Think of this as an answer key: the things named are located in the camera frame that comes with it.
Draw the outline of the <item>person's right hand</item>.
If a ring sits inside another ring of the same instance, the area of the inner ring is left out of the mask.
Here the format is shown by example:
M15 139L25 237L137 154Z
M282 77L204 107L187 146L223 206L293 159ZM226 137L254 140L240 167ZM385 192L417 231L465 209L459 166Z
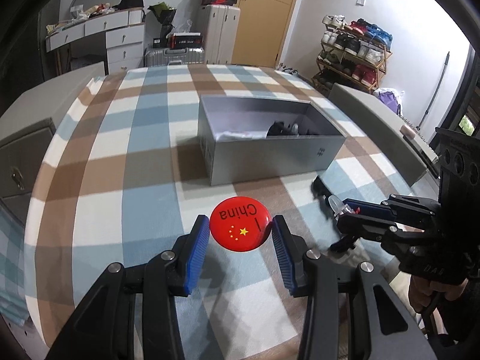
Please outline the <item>person's right hand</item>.
M445 293L448 286L435 281L428 281L412 275L408 289L408 299L416 313L421 313L432 301L433 293Z

